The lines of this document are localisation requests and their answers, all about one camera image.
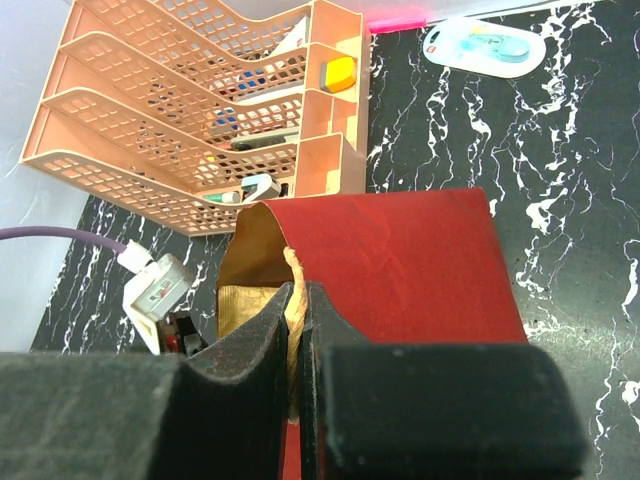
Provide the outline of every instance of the countertop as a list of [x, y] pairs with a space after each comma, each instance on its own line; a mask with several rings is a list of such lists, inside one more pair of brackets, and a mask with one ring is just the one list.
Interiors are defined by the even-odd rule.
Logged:
[[[640, 478], [633, 3], [494, 19], [546, 39], [543, 65], [518, 80], [428, 63], [423, 30], [374, 39], [367, 190], [484, 188], [529, 339], [559, 364], [592, 442], [585, 479]], [[183, 260], [197, 280], [180, 308], [214, 338], [213, 285], [229, 236], [188, 239], [93, 198], [79, 227]], [[110, 252], [72, 244], [33, 350], [144, 350], [121, 309], [126, 279]]]

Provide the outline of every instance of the pink highlighter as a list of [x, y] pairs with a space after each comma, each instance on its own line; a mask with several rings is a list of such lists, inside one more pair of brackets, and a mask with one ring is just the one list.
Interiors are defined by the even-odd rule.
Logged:
[[427, 26], [427, 17], [424, 15], [412, 15], [391, 19], [373, 20], [368, 22], [369, 30], [373, 34], [402, 32], [414, 28]]

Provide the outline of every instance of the yellow object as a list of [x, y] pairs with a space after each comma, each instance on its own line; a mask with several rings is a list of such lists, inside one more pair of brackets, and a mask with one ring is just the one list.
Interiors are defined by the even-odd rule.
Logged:
[[327, 93], [346, 90], [356, 83], [356, 61], [353, 57], [340, 57], [323, 63], [320, 70], [320, 88]]

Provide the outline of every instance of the plastic organizer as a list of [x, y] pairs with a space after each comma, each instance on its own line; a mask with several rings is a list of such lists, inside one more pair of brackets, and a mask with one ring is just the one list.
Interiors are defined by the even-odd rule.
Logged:
[[[308, 43], [269, 55], [304, 17]], [[356, 84], [321, 91], [322, 64], [345, 55]], [[250, 175], [288, 197], [364, 191], [369, 62], [362, 15], [325, 0], [261, 21], [217, 0], [76, 0], [21, 162], [186, 235], [230, 232], [247, 204], [203, 197]], [[295, 143], [229, 148], [290, 127]]]

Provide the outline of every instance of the marble surface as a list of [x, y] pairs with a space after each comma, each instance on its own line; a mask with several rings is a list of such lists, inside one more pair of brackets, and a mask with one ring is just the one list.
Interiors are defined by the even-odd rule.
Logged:
[[[585, 479], [640, 478], [634, 5], [495, 19], [546, 39], [544, 64], [516, 81], [429, 64], [424, 31], [376, 38], [372, 64], [368, 191], [485, 189], [529, 338], [558, 362], [593, 445]], [[213, 339], [228, 236], [189, 240], [96, 199], [80, 228], [184, 260], [197, 280], [180, 307]], [[114, 263], [109, 252], [72, 245], [34, 350], [144, 350], [120, 308], [125, 277]]]

